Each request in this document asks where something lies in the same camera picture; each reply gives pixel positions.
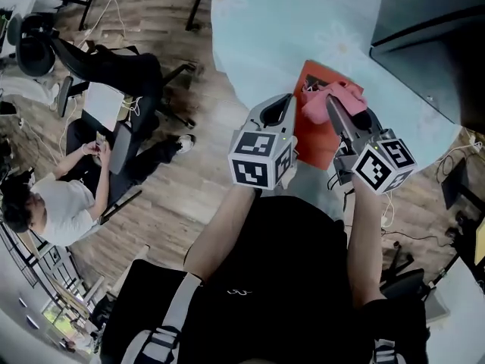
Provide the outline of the person's black shirt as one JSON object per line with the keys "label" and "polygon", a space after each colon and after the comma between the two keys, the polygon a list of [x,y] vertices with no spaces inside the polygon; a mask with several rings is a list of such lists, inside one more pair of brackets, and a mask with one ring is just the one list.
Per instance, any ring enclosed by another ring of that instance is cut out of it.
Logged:
{"label": "person's black shirt", "polygon": [[428,364],[415,298],[352,305],[346,234],[293,196],[255,200],[228,257],[194,294],[179,364]]}

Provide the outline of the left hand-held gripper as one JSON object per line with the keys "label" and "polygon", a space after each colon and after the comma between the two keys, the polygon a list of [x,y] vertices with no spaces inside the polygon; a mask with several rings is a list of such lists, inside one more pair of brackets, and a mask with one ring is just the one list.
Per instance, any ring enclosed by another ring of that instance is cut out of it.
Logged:
{"label": "left hand-held gripper", "polygon": [[228,162],[233,182],[273,190],[296,160],[296,97],[273,96],[249,111],[233,133]]}

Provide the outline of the person's right forearm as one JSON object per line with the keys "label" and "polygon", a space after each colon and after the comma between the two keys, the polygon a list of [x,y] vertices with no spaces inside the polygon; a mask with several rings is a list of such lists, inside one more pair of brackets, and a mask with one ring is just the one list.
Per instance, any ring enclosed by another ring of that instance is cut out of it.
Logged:
{"label": "person's right forearm", "polygon": [[357,176],[352,177],[355,206],[349,238],[347,270],[352,301],[356,308],[382,299],[383,267],[380,197]]}

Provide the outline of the black office chair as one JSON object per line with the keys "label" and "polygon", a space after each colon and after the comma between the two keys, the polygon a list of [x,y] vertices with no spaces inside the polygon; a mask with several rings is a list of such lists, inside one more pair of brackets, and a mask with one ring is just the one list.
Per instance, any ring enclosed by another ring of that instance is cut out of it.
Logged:
{"label": "black office chair", "polygon": [[30,77],[47,74],[60,61],[69,71],[61,85],[57,100],[60,117],[66,112],[68,99],[85,94],[91,82],[102,83],[124,94],[122,107],[113,132],[107,130],[86,111],[82,119],[95,132],[107,137],[112,146],[110,171],[119,174],[141,143],[150,138],[154,126],[149,124],[155,112],[179,120],[164,97],[164,88],[184,71],[194,71],[191,64],[182,64],[168,74],[161,72],[158,59],[141,54],[134,46],[108,49],[91,43],[88,51],[62,39],[59,32],[42,14],[14,15],[8,22],[7,41],[15,47],[20,69]]}
{"label": "black office chair", "polygon": [[382,271],[380,292],[387,299],[413,299],[425,303],[432,288],[424,283],[424,269],[417,268],[405,271],[414,261],[411,253],[405,254],[405,261],[400,264],[402,245],[399,241],[393,244],[395,254],[390,265]]}

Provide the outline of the white laptop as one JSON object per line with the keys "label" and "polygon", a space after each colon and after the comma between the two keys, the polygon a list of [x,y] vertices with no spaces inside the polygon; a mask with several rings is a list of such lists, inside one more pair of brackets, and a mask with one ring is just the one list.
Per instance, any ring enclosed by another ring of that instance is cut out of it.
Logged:
{"label": "white laptop", "polygon": [[121,91],[102,83],[91,82],[83,110],[113,132],[123,100],[124,94]]}

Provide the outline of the black mini fridge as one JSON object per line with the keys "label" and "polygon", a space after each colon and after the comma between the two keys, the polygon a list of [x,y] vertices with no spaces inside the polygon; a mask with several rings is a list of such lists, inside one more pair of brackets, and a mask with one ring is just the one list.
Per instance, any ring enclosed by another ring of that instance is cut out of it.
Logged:
{"label": "black mini fridge", "polygon": [[485,135],[485,0],[381,0],[369,55],[450,121]]}

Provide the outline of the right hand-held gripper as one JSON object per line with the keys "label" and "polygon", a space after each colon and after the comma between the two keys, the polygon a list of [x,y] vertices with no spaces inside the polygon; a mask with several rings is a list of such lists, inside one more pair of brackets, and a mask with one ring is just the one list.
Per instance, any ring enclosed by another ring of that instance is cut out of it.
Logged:
{"label": "right hand-held gripper", "polygon": [[372,128],[367,110],[350,118],[343,104],[333,95],[327,97],[326,106],[333,129],[344,144],[333,159],[341,185],[350,182],[355,175],[380,195],[400,187],[416,169],[417,162],[393,130],[355,134],[356,129]]}

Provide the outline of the pink cloth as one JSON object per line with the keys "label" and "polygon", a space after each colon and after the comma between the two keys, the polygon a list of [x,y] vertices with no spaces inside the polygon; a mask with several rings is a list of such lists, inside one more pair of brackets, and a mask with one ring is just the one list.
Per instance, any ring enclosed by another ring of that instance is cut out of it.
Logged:
{"label": "pink cloth", "polygon": [[309,86],[308,83],[302,87],[302,113],[313,124],[319,125],[330,120],[327,111],[327,99],[333,96],[339,100],[345,110],[354,116],[367,109],[367,100],[359,91],[359,88],[345,81],[335,81],[322,86]]}

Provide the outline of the person's left forearm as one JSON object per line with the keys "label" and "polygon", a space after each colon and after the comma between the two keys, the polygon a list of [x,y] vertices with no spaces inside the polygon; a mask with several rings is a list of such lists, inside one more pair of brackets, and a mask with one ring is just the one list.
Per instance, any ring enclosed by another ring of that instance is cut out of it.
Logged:
{"label": "person's left forearm", "polygon": [[183,269],[207,281],[234,248],[258,192],[232,186],[212,219],[189,248]]}

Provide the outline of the round table with light tablecloth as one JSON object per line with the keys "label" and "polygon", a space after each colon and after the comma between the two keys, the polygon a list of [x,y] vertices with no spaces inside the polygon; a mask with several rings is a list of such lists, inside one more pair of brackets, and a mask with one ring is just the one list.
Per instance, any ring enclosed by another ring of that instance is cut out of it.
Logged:
{"label": "round table with light tablecloth", "polygon": [[292,93],[302,107],[307,61],[362,88],[381,125],[404,141],[418,170],[434,164],[459,126],[370,58],[381,0],[211,0],[214,61],[254,108]]}

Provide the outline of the red printed folder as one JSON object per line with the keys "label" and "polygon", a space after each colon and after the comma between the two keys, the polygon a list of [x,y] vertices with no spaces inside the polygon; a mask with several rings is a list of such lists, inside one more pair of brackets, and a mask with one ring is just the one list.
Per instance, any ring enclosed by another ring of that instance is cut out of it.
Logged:
{"label": "red printed folder", "polygon": [[299,160],[321,170],[329,168],[334,154],[340,146],[340,138],[335,133],[330,121],[316,125],[303,115],[302,87],[305,83],[308,83],[309,86],[316,86],[317,83],[326,86],[335,81],[354,84],[363,95],[363,89],[359,85],[342,74],[312,60],[307,60],[304,63],[294,90],[297,101],[295,135],[298,143],[296,151],[299,154]]}

